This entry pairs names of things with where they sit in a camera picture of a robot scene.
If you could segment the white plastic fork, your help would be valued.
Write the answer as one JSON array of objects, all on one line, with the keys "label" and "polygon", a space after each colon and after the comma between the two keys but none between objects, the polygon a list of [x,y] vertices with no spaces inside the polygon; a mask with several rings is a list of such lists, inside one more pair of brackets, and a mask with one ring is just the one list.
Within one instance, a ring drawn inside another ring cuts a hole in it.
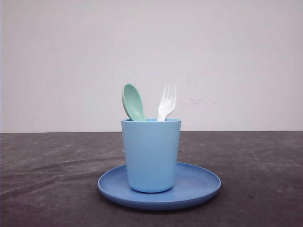
[{"label": "white plastic fork", "polygon": [[166,117],[175,110],[176,99],[177,99],[177,85],[176,84],[165,85],[161,97],[160,105],[158,108],[157,121],[159,122],[165,121]]}]

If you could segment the mint green plastic spoon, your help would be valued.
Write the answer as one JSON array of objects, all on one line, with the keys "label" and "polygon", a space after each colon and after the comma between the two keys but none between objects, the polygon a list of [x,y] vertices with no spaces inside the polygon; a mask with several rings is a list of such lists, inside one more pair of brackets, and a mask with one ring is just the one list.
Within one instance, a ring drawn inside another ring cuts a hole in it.
[{"label": "mint green plastic spoon", "polygon": [[124,110],[131,121],[146,121],[141,97],[139,95],[139,92],[133,85],[126,84],[123,87],[122,102]]}]

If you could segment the light blue plastic cup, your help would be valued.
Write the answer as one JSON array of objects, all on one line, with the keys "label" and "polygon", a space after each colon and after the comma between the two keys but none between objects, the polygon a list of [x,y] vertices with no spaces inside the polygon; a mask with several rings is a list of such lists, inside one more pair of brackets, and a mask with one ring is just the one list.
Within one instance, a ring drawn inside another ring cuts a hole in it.
[{"label": "light blue plastic cup", "polygon": [[163,192],[173,187],[181,120],[122,120],[128,183],[139,192]]}]

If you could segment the blue plastic plate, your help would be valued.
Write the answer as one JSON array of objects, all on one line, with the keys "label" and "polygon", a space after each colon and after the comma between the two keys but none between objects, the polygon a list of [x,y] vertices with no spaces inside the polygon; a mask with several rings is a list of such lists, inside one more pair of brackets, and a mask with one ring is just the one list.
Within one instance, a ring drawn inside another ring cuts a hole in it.
[{"label": "blue plastic plate", "polygon": [[221,187],[213,172],[188,163],[178,162],[175,184],[157,193],[144,193],[128,185],[126,165],[105,172],[97,181],[100,193],[109,201],[138,210],[180,210],[212,199]]}]

